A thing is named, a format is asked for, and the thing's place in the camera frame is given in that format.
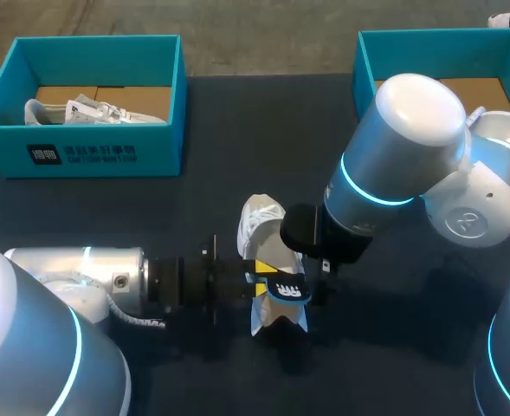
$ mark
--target brown cardboard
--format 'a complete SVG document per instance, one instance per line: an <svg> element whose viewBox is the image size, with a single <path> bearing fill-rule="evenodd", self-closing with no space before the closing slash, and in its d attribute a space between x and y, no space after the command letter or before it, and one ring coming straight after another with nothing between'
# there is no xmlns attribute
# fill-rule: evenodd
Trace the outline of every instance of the brown cardboard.
<svg viewBox="0 0 510 416"><path fill-rule="evenodd" d="M498 78L449 78L439 80L461 100L466 114L478 107L487 111L510 111L510 102Z"/></svg>
<svg viewBox="0 0 510 416"><path fill-rule="evenodd" d="M66 104L75 100L79 94L94 100L97 87L39 87L36 99L44 104Z"/></svg>
<svg viewBox="0 0 510 416"><path fill-rule="evenodd" d="M168 121L171 87L99 87L95 100Z"/></svg>

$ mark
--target yellow sticker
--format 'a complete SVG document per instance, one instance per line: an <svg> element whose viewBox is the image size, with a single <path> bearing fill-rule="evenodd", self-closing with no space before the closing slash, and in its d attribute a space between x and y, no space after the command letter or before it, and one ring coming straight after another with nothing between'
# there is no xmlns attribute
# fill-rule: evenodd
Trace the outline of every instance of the yellow sticker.
<svg viewBox="0 0 510 416"><path fill-rule="evenodd" d="M266 293L266 284L257 283L255 285L255 296L258 297L260 295L264 295Z"/></svg>
<svg viewBox="0 0 510 416"><path fill-rule="evenodd" d="M255 260L255 273L276 273L278 270L260 260Z"/></svg>

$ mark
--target gray floor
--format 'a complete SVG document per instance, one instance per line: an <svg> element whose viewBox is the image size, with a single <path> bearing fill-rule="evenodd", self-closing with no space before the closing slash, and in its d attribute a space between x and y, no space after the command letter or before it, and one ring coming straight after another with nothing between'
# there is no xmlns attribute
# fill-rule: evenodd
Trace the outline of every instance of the gray floor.
<svg viewBox="0 0 510 416"><path fill-rule="evenodd" d="M350 72L359 30L480 27L510 0L0 0L16 36L180 34L189 75Z"/></svg>

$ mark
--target open box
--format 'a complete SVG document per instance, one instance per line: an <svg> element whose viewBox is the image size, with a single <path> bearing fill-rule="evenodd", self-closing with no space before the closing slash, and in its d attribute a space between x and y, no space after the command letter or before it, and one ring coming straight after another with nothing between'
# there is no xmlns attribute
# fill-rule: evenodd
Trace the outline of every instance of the open box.
<svg viewBox="0 0 510 416"><path fill-rule="evenodd" d="M49 86L51 92L53 87L103 89L107 99L101 101L117 101L124 91L136 101L158 100L166 109L151 106L152 115L162 111L167 122L24 126L24 104L41 98L39 88ZM0 69L1 173L6 178L176 176L186 90L179 36L17 38Z"/></svg>
<svg viewBox="0 0 510 416"><path fill-rule="evenodd" d="M444 83L467 114L479 106L510 111L510 29L359 32L352 77L359 118L381 82L402 73Z"/></svg>

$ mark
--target white cable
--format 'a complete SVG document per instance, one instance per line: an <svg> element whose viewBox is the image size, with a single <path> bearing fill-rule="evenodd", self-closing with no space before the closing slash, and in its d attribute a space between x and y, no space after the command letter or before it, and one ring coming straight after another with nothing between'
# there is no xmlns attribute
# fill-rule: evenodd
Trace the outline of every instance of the white cable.
<svg viewBox="0 0 510 416"><path fill-rule="evenodd" d="M87 286L94 286L95 288L102 289L107 293L104 286L94 280L93 278L82 275L81 273L77 273L74 271L69 272L55 272L55 273L46 273L36 276L36 280L39 282L46 284L48 282L53 282L57 280L73 280L78 284L83 284ZM127 322L132 325L137 325L140 327L155 327L159 329L165 329L166 324L159 319L139 319L134 318L133 316L128 315L122 309L118 307L114 299L110 295L107 294L108 307L120 320Z"/></svg>
<svg viewBox="0 0 510 416"><path fill-rule="evenodd" d="M471 115L469 115L466 119L466 127L470 128L470 126L472 126L476 120L478 120L480 118L480 116L482 114L484 114L486 112L486 108L484 107L478 107L474 110L473 113L471 113Z"/></svg>

